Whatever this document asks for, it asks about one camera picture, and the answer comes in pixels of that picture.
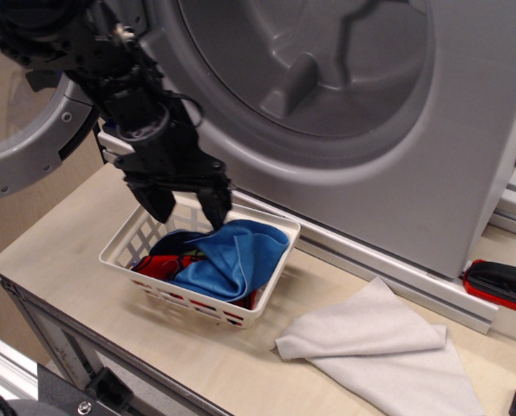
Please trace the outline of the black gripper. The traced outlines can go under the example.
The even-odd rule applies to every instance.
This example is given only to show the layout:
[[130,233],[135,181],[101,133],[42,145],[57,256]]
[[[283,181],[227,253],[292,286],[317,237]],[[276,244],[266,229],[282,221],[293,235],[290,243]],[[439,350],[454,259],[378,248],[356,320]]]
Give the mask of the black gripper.
[[127,187],[155,220],[164,224],[173,211],[175,199],[168,190],[197,191],[206,219],[218,230],[232,209],[225,164],[200,149],[196,126],[183,104],[161,109],[163,115],[144,127],[117,127],[119,139],[134,151],[114,165],[125,173]]

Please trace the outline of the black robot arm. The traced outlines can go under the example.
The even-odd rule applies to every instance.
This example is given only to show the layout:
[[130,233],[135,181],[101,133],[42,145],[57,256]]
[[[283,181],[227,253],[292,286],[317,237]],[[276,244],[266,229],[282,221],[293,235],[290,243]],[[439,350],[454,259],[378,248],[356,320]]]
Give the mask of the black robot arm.
[[192,192],[214,229],[232,208],[225,164],[204,153],[188,96],[166,90],[134,30],[103,1],[0,1],[0,51],[27,69],[61,71],[134,150],[114,161],[137,201],[165,223]]

